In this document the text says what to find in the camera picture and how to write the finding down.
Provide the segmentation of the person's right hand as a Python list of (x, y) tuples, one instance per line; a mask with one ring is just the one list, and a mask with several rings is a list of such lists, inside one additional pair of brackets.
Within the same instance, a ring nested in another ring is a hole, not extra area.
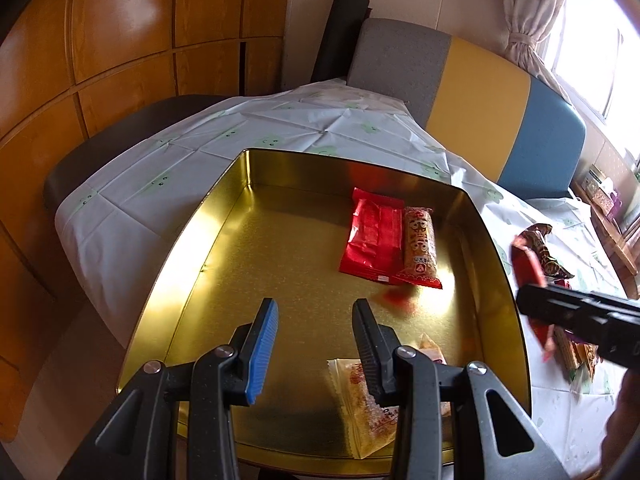
[(605, 426), (605, 437), (601, 444), (601, 474), (608, 474), (616, 460), (634, 436), (640, 420), (640, 376), (634, 370), (627, 370), (616, 407)]

